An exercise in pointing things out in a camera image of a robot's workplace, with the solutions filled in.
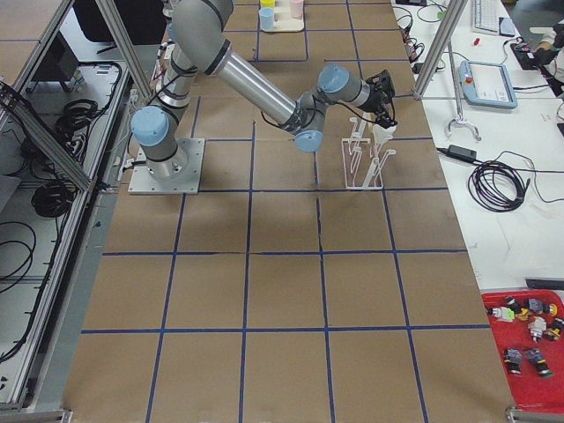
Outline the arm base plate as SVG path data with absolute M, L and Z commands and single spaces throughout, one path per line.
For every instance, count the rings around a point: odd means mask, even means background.
M 155 162 L 146 158 L 142 147 L 137 159 L 144 164 L 135 166 L 130 178 L 132 195 L 196 195 L 201 182 L 205 140 L 178 138 L 177 152 L 170 160 Z

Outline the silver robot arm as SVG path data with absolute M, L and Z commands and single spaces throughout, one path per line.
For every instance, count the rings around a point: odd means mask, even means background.
M 333 105 L 369 113 L 374 124 L 384 129 L 396 126 L 395 90 L 388 71 L 363 80 L 329 63 L 315 86 L 293 100 L 234 51 L 224 35 L 233 11 L 232 1 L 178 1 L 171 8 L 175 42 L 164 84 L 131 121 L 153 180 L 171 180 L 187 171 L 189 155 L 174 134 L 184 111 L 179 101 L 189 99 L 191 83 L 199 72 L 219 78 L 258 107 L 274 126 L 293 135 L 302 152 L 321 147 L 326 110 Z

